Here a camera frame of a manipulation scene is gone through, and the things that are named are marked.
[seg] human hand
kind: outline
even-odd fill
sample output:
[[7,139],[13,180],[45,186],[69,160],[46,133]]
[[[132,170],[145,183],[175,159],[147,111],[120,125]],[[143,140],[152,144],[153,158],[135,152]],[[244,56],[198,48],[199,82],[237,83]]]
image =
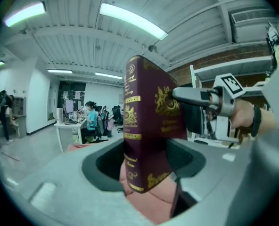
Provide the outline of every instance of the human hand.
[[230,120],[232,123],[232,129],[240,126],[250,127],[254,120],[253,105],[245,100],[236,99]]

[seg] white table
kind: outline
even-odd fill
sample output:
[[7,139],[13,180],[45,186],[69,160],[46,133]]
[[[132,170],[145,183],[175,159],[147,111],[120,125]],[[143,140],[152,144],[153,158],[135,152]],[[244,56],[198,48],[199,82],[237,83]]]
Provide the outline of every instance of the white table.
[[60,145],[60,150],[61,152],[63,151],[63,147],[62,147],[62,142],[61,142],[61,137],[60,137],[60,128],[63,129],[77,129],[78,130],[78,137],[79,137],[79,143],[82,145],[82,137],[81,137],[81,128],[84,127],[84,125],[86,125],[86,120],[83,120],[82,122],[78,122],[77,124],[64,124],[64,123],[56,123],[55,127],[57,129],[57,136],[58,136],[58,141],[59,141],[59,145]]

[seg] air conditioner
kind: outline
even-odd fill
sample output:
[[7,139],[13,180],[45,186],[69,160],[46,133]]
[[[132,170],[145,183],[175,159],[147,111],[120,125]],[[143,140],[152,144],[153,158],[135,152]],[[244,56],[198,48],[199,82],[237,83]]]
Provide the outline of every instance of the air conditioner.
[[277,14],[272,9],[246,10],[230,15],[233,40],[236,43],[266,40],[268,22],[277,25]]

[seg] floor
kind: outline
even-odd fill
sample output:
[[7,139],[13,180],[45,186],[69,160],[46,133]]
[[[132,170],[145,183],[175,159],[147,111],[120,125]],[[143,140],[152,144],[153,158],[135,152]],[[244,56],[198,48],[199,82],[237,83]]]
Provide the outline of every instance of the floor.
[[[112,133],[112,139],[123,136],[122,132],[117,133],[117,128],[114,128]],[[69,144],[75,143],[71,129],[60,129],[60,135],[64,151]],[[6,144],[4,137],[0,139],[3,145],[0,148],[0,171],[3,172],[8,186],[19,184],[23,178],[61,154],[54,126],[21,139],[14,136],[10,138],[14,141],[9,145]]]

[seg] black wristband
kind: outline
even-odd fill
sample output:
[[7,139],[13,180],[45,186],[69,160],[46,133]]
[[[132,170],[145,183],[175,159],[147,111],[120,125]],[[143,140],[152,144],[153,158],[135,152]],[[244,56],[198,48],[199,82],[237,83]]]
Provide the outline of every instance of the black wristband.
[[261,109],[259,106],[254,105],[254,119],[252,124],[252,137],[258,134],[258,130],[261,124]]

